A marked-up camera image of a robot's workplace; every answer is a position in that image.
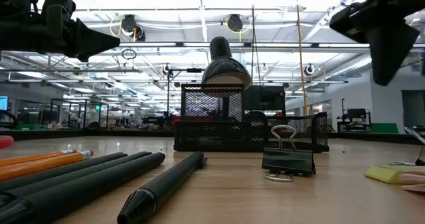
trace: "mesh desk organizer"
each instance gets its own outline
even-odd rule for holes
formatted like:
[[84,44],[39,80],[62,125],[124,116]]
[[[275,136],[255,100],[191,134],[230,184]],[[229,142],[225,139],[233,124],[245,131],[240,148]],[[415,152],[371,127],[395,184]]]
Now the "mesh desk organizer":
[[[297,130],[297,149],[327,152],[327,114],[304,117],[267,117],[262,112],[245,112],[243,84],[182,84],[181,121],[175,123],[174,150],[203,152],[263,152],[277,148],[271,133],[277,125]],[[291,133],[282,130],[284,148]]]

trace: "pipe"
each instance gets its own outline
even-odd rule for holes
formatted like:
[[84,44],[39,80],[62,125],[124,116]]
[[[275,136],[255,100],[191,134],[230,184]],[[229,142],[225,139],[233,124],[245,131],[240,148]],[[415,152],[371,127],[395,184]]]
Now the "pipe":
[[0,72],[143,72],[142,70],[136,70],[136,69],[129,69],[129,70],[123,70],[123,69],[114,69],[114,70],[108,70],[108,69],[97,69],[97,70],[21,70],[21,69],[0,69]]

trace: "black pen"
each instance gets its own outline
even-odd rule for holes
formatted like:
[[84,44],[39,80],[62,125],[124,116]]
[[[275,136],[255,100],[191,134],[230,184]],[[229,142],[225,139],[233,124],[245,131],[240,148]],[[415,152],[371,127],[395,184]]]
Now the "black pen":
[[127,199],[118,215],[118,224],[141,223],[172,196],[180,185],[207,162],[202,152],[195,152],[147,184],[135,190]]

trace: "yellow cable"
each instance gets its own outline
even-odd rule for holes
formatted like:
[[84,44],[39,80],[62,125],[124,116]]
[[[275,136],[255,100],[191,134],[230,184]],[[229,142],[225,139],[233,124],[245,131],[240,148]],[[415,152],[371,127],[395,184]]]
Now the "yellow cable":
[[300,29],[300,23],[299,20],[299,3],[297,0],[297,24],[298,24],[298,49],[299,49],[299,69],[301,70],[301,87],[303,88],[303,99],[304,99],[304,115],[307,115],[307,100],[305,98],[305,86],[304,86],[304,73],[303,73],[303,55],[301,50],[301,29]]
[[227,21],[228,21],[228,18],[226,19],[226,27],[227,27],[227,29],[228,29],[230,32],[232,32],[232,33],[239,34],[239,42],[242,42],[242,33],[245,33],[246,31],[248,31],[248,29],[250,29],[250,27],[246,28],[246,30],[244,30],[244,31],[239,31],[239,32],[232,31],[232,30],[228,27],[228,23],[227,23]]
[[111,24],[110,24],[110,26],[109,26],[109,30],[111,31],[111,34],[113,35],[113,36],[115,36],[115,37],[118,37],[118,36],[120,36],[121,35],[121,28],[122,28],[122,20],[123,19],[121,19],[120,20],[120,30],[118,31],[118,35],[116,35],[114,32],[113,32],[113,30],[112,30],[112,22],[114,21],[114,17],[115,17],[115,15],[112,17],[112,19],[111,19]]

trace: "black lamp shade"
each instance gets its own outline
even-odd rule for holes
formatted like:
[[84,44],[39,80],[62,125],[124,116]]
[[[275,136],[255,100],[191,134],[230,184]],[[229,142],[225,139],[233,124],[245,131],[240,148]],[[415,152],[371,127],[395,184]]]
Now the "black lamp shade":
[[215,37],[210,43],[212,61],[202,77],[203,84],[243,84],[245,89],[251,85],[251,76],[246,68],[232,58],[230,45],[226,38]]

